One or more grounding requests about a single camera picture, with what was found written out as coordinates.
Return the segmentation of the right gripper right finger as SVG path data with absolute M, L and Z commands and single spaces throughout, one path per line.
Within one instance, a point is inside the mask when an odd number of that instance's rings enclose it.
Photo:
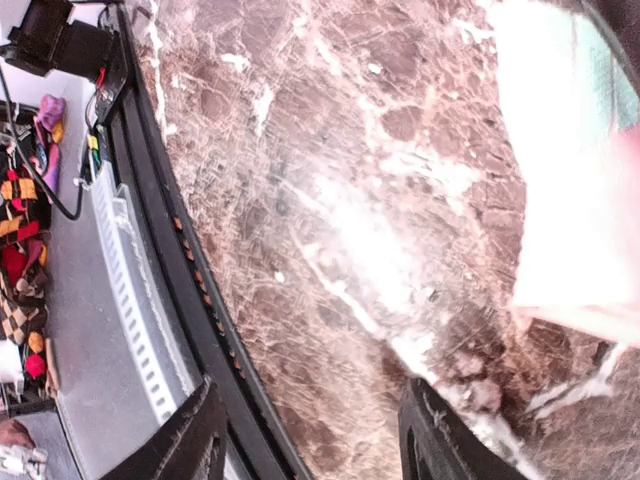
M 500 416 L 481 414 L 476 425 L 489 449 L 445 399 L 423 379 L 406 384 L 398 413 L 404 479 L 527 479 L 530 461 Z

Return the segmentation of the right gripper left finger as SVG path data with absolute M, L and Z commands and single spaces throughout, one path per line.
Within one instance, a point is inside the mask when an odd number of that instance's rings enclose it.
M 201 386 L 106 479 L 222 479 L 228 418 L 217 385 Z

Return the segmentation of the pink sock with green patches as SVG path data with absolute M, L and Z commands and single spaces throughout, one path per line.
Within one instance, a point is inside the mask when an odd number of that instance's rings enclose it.
M 505 127 L 526 186 L 511 306 L 639 343 L 639 7 L 503 1 L 491 12 Z

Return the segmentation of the colourful cloth pile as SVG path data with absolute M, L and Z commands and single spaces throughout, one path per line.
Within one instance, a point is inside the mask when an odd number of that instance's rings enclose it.
M 46 332 L 53 201 L 28 169 L 58 191 L 65 109 L 51 95 L 39 109 L 1 102 L 1 341 L 17 348 L 18 395 L 29 399 L 55 398 L 59 381 Z

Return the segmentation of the black front table rail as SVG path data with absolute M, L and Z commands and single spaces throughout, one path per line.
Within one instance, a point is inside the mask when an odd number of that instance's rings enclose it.
M 251 479 L 309 479 L 231 318 L 185 207 L 136 58 L 127 12 L 108 7 L 103 23 L 117 34 L 124 83 L 109 107 L 112 158 L 133 191 L 152 260 L 159 264 L 199 369 L 226 408 L 231 444 Z

